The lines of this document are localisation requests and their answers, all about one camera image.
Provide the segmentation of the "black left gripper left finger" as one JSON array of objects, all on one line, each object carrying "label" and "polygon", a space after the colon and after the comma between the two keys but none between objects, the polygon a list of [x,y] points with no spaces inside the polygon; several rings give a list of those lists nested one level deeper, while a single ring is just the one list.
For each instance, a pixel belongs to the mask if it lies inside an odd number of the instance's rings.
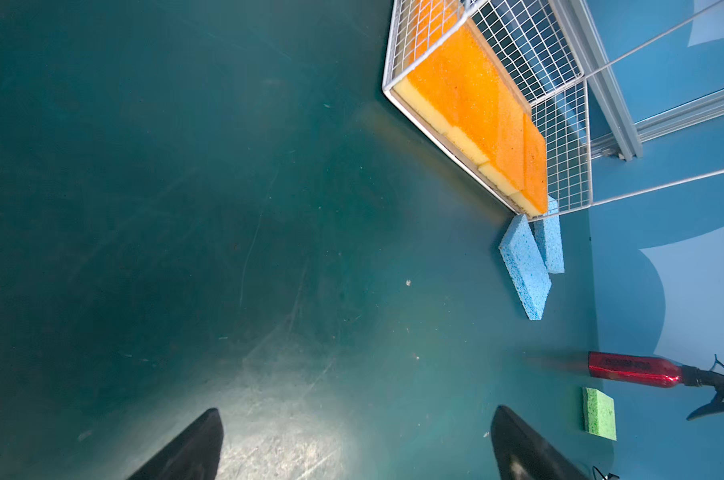
[{"label": "black left gripper left finger", "polygon": [[129,480],[215,480],[223,440],[220,412],[210,408],[144,463]]}]

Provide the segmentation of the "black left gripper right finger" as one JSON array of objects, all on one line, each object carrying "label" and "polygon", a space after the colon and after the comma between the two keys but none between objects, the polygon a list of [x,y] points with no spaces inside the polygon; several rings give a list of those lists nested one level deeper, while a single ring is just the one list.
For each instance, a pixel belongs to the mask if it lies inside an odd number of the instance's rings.
[{"label": "black left gripper right finger", "polygon": [[587,479],[581,469],[506,405],[496,409],[490,434],[503,480]]}]

